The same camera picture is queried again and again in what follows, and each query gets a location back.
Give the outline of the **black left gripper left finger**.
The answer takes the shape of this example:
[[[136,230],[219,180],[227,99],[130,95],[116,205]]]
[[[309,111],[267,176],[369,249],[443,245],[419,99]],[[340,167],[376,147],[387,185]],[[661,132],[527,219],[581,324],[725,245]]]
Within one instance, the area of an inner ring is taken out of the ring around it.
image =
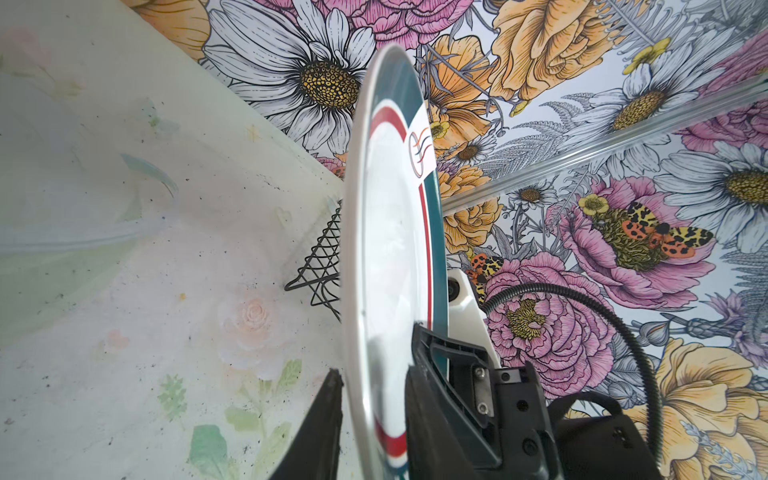
[[[336,480],[342,431],[343,380],[330,369],[272,480]]]

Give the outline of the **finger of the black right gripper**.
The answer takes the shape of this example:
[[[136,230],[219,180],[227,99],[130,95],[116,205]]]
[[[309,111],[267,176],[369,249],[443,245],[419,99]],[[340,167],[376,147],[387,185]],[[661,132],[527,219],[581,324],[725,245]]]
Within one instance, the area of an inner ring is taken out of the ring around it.
[[[472,466],[500,467],[494,380],[487,351],[419,324],[413,329],[411,351],[416,365],[427,374],[438,411]]]

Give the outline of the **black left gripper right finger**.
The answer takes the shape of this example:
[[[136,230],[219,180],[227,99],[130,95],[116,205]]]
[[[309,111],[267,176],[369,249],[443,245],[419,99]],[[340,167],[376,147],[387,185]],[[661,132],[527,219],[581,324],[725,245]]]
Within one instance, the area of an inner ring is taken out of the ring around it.
[[[438,404],[425,372],[408,370],[405,385],[406,440],[409,478],[476,479]]]

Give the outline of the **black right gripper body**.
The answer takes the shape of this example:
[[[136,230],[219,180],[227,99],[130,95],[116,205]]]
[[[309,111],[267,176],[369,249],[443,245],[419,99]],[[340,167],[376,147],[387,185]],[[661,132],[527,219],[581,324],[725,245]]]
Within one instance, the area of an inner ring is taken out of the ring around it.
[[[481,479],[659,479],[646,440],[613,398],[584,391],[547,403],[531,365],[488,372],[499,461]]]

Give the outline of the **rearmost green red rimmed plate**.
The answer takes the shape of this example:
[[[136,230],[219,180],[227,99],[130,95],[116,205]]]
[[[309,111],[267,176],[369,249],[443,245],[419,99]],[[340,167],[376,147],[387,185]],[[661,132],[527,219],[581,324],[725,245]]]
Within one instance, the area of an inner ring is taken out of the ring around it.
[[[435,168],[411,59],[401,46],[386,46],[362,83],[341,210],[344,380],[366,479],[406,477],[413,329],[445,325]]]

